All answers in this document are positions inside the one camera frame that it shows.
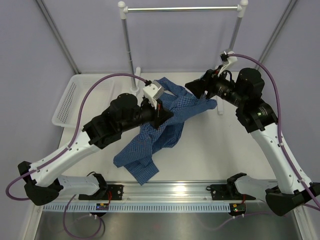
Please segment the blue plaid shirt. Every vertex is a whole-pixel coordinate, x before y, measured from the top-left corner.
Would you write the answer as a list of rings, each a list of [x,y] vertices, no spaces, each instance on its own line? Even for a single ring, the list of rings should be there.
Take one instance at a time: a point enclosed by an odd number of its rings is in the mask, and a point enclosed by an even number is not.
[[[114,158],[116,167],[124,167],[140,184],[147,183],[159,172],[152,156],[163,148],[173,148],[181,138],[185,121],[207,110],[217,107],[217,101],[204,97],[197,99],[183,86],[163,77],[157,81],[168,93],[163,93],[160,100],[173,116],[158,128],[146,123]]]

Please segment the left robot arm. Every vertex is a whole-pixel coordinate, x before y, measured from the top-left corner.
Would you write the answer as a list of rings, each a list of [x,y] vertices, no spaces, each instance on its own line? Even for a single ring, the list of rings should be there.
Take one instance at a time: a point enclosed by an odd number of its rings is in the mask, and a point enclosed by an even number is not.
[[[18,165],[27,197],[36,206],[46,205],[62,196],[78,195],[81,200],[104,199],[109,187],[101,174],[78,177],[63,173],[80,160],[120,140],[123,132],[146,123],[157,129],[173,115],[160,99],[152,105],[144,98],[138,105],[134,95],[122,93],[102,114],[85,124],[74,141],[37,162],[23,161]]]

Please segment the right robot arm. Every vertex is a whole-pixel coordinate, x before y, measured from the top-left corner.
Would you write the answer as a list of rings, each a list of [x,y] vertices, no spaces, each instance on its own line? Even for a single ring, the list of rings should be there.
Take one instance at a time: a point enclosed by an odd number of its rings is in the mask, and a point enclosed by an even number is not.
[[[280,120],[262,99],[264,86],[254,68],[243,68],[236,80],[227,79],[226,70],[209,69],[201,78],[185,84],[197,99],[217,96],[236,107],[237,120],[257,142],[276,177],[272,183],[238,173],[227,179],[227,195],[233,199],[253,197],[267,203],[277,216],[284,216],[319,196],[320,184],[304,173],[278,132]]]

